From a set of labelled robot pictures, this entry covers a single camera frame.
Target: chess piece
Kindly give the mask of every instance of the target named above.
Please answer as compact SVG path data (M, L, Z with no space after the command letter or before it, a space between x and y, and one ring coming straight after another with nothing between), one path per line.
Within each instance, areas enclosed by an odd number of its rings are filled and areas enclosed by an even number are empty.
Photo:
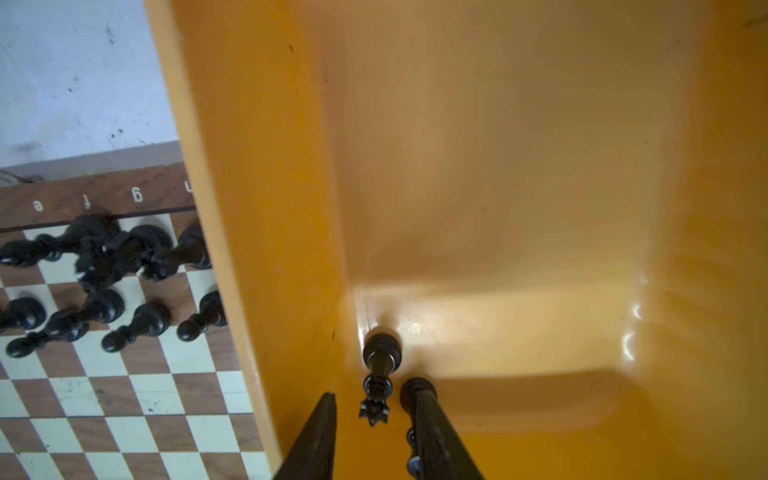
M51 321L55 320L59 316L69 316L76 314L74 309L60 310L51 315ZM42 332L30 332L26 336L12 340L5 347L5 352L8 356L15 359L22 358L23 356L30 355L35 350L40 350L45 347L49 342L74 342L80 339L88 331L89 323L68 323L71 326L70 330L58 332L60 334L58 339L54 339L44 331Z
M191 342L208 330L209 326L225 326L226 324L227 317L224 315L221 296L217 290L200 299L200 313L195 313L189 319L184 320L176 330L176 334L181 341Z
M60 340L89 322L112 323L124 311L125 303L114 290L91 292L79 310L62 310L51 316L43 332L54 340Z
M136 273L141 254L147 250L170 248L170 237L154 225L139 225L130 232L121 231L113 239L82 239L80 258L74 265L78 282L86 292L105 290L126 273Z
M11 300L0 313L0 333L7 329L32 330L45 321L45 308L31 297Z
M158 247L145 252L141 256L141 275L159 282L176 273L179 266L185 263L198 270L211 267L200 225L193 225L181 232L179 242L173 249Z
M128 326L120 326L101 339L105 352L115 353L136 341L139 336L158 336L170 325L170 310L162 303L149 302L134 311Z
M362 349L362 360L371 374L362 383L366 399L360 404L359 417L373 427L377 422L387 423L389 406L386 400L392 395L389 374L397 370L402 361L402 350L397 339L388 333L372 336Z
M34 266L40 260L55 262L63 253L79 253L85 237L109 240L119 229L111 221L96 215L76 217L59 237L46 233L34 240L13 240L0 247L0 264L19 268Z

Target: brown square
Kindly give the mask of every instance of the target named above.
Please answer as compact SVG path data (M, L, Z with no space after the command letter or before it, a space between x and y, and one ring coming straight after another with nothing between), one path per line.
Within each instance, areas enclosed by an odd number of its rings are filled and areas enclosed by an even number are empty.
M32 418L64 416L64 410L48 379L14 380L13 386Z
M91 386L96 392L104 416L143 415L136 392L127 376L91 377Z
M197 306L192 297L189 280L186 273L177 273L169 276L162 282L152 282L140 279L141 289L148 300L160 300L170 309L170 324L178 325L193 313L197 313Z
M168 472L165 471L165 465L159 453L124 453L123 458L134 480L168 478Z
M54 453L51 454L53 461L56 462L61 476L69 480L96 480L88 459L83 453Z
M29 419L0 419L0 430L16 453L45 452L45 445Z
M241 452L263 452L259 431L256 428L256 419L250 413L230 415L232 428L235 431L237 444Z
M210 480L248 478L239 453L201 453Z
M29 478L15 453L0 453L0 472L6 480L28 480Z
M83 365L70 342L50 342L38 351L38 358L48 378L85 376Z
M129 375L170 373L163 347L156 336L140 336L136 343L120 352Z
M232 333L229 326L210 327L205 332L205 340L208 341L210 356L214 359L217 372L240 369L240 361L235 353L235 345L232 343Z
M184 415L149 415L146 419L161 452L197 451L187 417Z
M70 417L68 420L84 452L118 451L118 444L114 442L104 417Z
M21 230L0 233L0 245L5 245L11 240L23 240L24 233ZM3 286L42 285L45 283L43 274L37 265L29 268L14 268L13 266L0 265L0 281Z
M174 226L174 235L178 238L181 232L185 231L188 227L200 224L200 219L197 217L197 210L187 210L185 212L174 212L168 214L170 217L170 224Z
M51 291L53 300L60 310L72 307L80 308L85 303L85 297L87 296L83 287L77 282L51 283L48 284L48 289ZM106 323L91 322L88 329L109 330L109 326Z
M0 288L0 310L5 310L5 307L8 305L8 302L10 300L8 299L8 294L5 292L4 288ZM7 329L4 332L0 332L0 335L25 335L26 332L22 329Z
M227 404L215 373L176 373L174 381L188 415L227 413Z

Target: black pawn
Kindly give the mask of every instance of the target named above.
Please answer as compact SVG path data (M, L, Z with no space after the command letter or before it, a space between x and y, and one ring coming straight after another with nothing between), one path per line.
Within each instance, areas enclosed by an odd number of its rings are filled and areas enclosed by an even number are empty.
M189 319L184 320L176 334L183 342L191 342L208 330L209 326L225 326L227 317L224 315L224 307L221 304L221 296L218 290L208 293L200 299L200 313L195 313Z
M85 237L97 237L109 240L118 234L119 229L111 221L95 215L81 215L67 226L59 237L46 233L37 235L34 240L13 240L0 247L0 263L3 265L27 267L34 266L40 260L54 262L63 253L79 253L80 242Z
M45 321L45 308L34 298L11 300L0 313L0 333L7 329L32 330Z
M62 339L72 330L80 329L89 322L112 323L125 311L125 303L113 290L92 292L79 310L64 310L66 314L53 315L43 332L54 340Z
M190 264L198 270L210 269L203 229L200 225L188 227L181 232L179 242L173 249L159 247L149 250L142 255L141 263L141 275L155 282L173 275L184 264Z
M141 254L158 247L170 249L171 241L165 230L154 225L122 231L107 242L86 237L81 240L74 271L86 292L104 290L126 273L136 273L141 266Z
M161 303L149 302L134 311L128 326L118 327L101 340L105 352L115 353L136 341L139 336L158 336L170 325L170 310Z
M77 313L74 310L61 310L51 315L51 320L54 320L59 316L69 315L77 315ZM74 342L75 340L85 335L85 333L88 331L88 326L88 323L73 326L72 329L64 332L64 335L58 339L49 336L45 331L30 332L27 333L26 336L14 339L8 343L8 345L5 347L5 352L8 354L8 356L19 359L23 356L31 354L35 350L40 350L41 348L45 347L48 342Z

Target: dirty white surface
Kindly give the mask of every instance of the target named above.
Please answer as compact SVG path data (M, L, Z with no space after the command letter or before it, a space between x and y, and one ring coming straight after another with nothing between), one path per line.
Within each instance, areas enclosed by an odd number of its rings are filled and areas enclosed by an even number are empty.
M0 168L178 139L141 0L0 0Z

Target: yellow container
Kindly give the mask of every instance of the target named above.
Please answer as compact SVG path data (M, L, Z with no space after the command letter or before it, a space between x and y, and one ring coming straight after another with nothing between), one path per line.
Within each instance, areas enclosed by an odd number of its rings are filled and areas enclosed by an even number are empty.
M767 3L146 5L273 469L426 375L486 478L768 477Z

